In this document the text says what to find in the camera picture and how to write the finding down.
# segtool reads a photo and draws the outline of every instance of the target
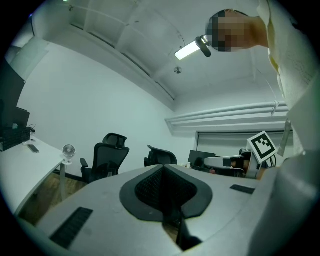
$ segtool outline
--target chair armrest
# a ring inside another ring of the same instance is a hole
[[[82,167],[86,167],[86,168],[89,167],[89,165],[87,164],[87,161],[84,158],[80,158],[80,164],[82,165]]]

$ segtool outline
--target small white fan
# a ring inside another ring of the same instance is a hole
[[[64,160],[63,160],[63,164],[66,165],[66,166],[69,166],[72,164],[71,162],[71,158],[74,157],[74,155],[76,154],[76,149],[74,146],[68,144],[68,145],[65,145],[62,149],[62,153],[63,153],[63,156],[64,156]]]

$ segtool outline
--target wooden floor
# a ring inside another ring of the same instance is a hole
[[[173,225],[163,223],[162,224],[164,231],[169,235],[169,237],[176,243],[179,229]]]
[[[86,186],[84,182],[65,178],[66,197],[73,195],[84,186]],[[37,193],[27,201],[19,217],[35,226],[51,208],[61,201],[60,176],[52,173],[38,188]]]

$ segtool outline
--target computer monitor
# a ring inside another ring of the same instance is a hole
[[[191,163],[191,166],[203,168],[205,159],[214,157],[216,157],[216,154],[214,153],[190,150],[188,162]]]
[[[0,62],[0,135],[12,129],[16,107],[25,81],[3,59]]]
[[[26,128],[28,125],[30,113],[22,108],[16,107],[13,116],[13,123],[18,125],[18,128]]]

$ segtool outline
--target keyboard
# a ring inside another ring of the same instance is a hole
[[[2,134],[2,150],[6,151],[30,140],[30,132],[31,127],[4,130]]]

